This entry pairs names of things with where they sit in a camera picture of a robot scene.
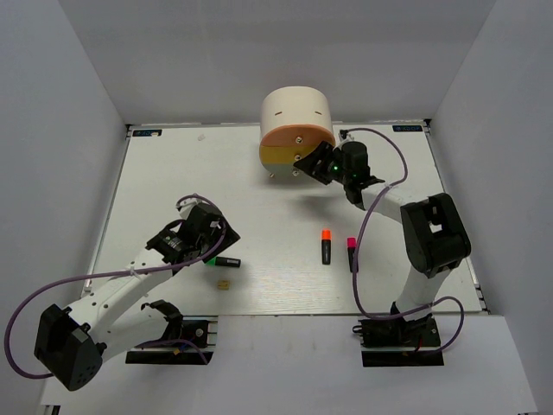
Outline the cream round drawer container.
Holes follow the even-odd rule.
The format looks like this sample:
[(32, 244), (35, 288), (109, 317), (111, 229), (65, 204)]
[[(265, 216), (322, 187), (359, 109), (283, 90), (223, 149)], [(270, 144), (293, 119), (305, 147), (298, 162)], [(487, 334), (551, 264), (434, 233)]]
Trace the cream round drawer container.
[(272, 176), (297, 176), (294, 163), (323, 143), (335, 145), (326, 96), (309, 86), (286, 86), (261, 105), (259, 160)]

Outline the small tan eraser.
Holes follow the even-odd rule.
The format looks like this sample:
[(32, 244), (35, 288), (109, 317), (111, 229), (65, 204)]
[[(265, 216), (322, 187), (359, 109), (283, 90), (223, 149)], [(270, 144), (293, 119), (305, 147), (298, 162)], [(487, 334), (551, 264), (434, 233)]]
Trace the small tan eraser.
[(228, 291), (230, 290), (231, 282), (229, 280), (220, 280), (217, 283), (217, 289), (220, 291)]

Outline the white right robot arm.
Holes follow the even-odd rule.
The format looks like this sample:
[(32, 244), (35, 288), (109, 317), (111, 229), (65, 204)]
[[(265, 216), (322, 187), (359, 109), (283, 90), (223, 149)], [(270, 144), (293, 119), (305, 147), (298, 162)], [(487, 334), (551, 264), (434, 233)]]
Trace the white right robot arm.
[[(446, 193), (422, 201), (407, 201), (391, 191), (403, 184), (409, 169), (402, 151), (396, 146), (403, 165), (400, 179), (386, 183), (371, 174), (368, 150), (363, 143), (349, 141), (338, 147), (320, 143), (294, 167), (307, 176), (328, 185), (338, 182), (346, 198), (365, 212), (357, 246), (353, 253), (353, 298), (360, 313), (374, 321), (391, 321), (391, 337), (403, 345), (411, 344), (422, 333), (421, 320), (432, 307), (452, 297), (438, 298), (446, 277), (471, 253), (471, 243), (452, 197)], [(402, 226), (410, 272), (400, 296), (388, 314), (364, 310), (358, 290), (359, 251), (372, 215), (378, 213)]]

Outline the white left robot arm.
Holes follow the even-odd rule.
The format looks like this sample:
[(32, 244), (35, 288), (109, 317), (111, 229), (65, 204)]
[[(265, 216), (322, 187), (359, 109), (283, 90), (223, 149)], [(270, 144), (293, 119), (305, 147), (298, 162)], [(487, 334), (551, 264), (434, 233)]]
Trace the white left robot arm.
[(121, 275), (109, 278), (66, 308), (42, 312), (35, 357), (68, 390), (84, 387), (102, 364), (136, 346), (183, 341), (183, 314), (149, 293), (184, 267), (206, 263), (239, 241), (213, 205), (193, 201), (149, 239)]

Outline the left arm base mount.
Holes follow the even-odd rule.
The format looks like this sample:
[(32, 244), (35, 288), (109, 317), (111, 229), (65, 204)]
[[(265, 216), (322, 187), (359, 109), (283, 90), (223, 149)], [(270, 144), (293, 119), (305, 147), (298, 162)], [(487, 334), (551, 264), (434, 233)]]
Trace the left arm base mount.
[(181, 330), (167, 332), (158, 346), (133, 348), (125, 356), (128, 365), (205, 366), (213, 358), (217, 342), (216, 316), (184, 317)]

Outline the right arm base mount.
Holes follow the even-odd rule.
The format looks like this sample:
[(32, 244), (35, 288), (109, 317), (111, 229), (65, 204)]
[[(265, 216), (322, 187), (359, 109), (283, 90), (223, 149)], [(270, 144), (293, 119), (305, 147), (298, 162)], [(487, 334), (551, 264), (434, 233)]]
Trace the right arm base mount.
[(363, 367), (441, 367), (442, 341), (433, 316), (418, 321), (359, 320), (352, 332), (360, 339)]

